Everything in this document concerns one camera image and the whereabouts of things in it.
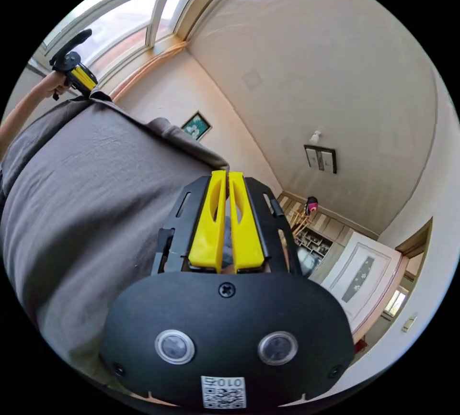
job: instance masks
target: white door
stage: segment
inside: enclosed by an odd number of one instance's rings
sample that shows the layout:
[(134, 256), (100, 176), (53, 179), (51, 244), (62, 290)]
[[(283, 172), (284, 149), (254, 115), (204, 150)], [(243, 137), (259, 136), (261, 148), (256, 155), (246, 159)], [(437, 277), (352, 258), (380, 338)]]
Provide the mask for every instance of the white door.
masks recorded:
[(401, 253), (354, 232), (321, 286), (342, 305), (354, 334), (389, 288)]

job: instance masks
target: person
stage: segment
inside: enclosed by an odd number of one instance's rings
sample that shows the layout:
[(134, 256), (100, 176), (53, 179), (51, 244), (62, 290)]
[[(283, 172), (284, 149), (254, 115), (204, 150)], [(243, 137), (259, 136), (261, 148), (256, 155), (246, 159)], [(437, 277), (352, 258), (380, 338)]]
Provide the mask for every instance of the person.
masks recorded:
[[(229, 165), (165, 118), (141, 123), (97, 89), (20, 132), (40, 102), (67, 91), (64, 82), (51, 72), (0, 126), (1, 254), (53, 350), (92, 381), (129, 393), (98, 356), (108, 310), (150, 275), (158, 231), (183, 187)], [(231, 249), (224, 258), (226, 268)]]

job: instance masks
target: pink object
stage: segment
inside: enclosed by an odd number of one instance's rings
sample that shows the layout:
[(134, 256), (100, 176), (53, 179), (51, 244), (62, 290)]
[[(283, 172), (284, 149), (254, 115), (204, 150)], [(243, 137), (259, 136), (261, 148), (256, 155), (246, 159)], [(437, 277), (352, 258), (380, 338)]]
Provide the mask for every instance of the pink object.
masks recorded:
[(313, 211), (316, 211), (318, 205), (316, 203), (310, 203), (308, 205), (308, 214), (310, 214)]

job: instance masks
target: flower painting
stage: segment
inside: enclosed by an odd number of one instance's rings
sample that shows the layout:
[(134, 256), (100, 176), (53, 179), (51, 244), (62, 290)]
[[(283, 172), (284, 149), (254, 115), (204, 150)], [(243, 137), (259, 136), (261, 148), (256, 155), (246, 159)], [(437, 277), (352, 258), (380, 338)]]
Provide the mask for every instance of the flower painting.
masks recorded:
[(200, 112), (197, 112), (188, 122), (182, 125), (182, 129), (187, 134), (190, 134), (192, 138), (199, 141), (211, 129), (211, 125)]

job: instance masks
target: ceiling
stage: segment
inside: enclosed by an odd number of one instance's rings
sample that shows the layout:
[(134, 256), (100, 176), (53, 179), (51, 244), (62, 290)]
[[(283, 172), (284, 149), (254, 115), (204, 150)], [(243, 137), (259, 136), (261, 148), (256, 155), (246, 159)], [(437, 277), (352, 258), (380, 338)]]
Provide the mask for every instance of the ceiling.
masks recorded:
[[(223, 0), (189, 51), (253, 135), (285, 191), (380, 234), (411, 196), (436, 123), (432, 66), (374, 0)], [(304, 144), (337, 151), (309, 168)]]

